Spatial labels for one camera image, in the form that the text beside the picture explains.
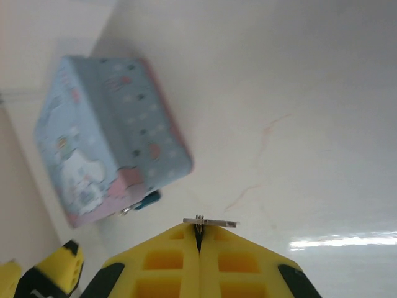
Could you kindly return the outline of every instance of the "metal pin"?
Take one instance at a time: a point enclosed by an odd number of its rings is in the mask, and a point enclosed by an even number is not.
[[[198,226],[202,225],[216,225],[217,227],[224,228],[236,228],[239,222],[232,222],[229,220],[213,220],[213,219],[204,219],[202,215],[196,215],[195,219],[184,219],[183,222],[189,224],[196,224]]]

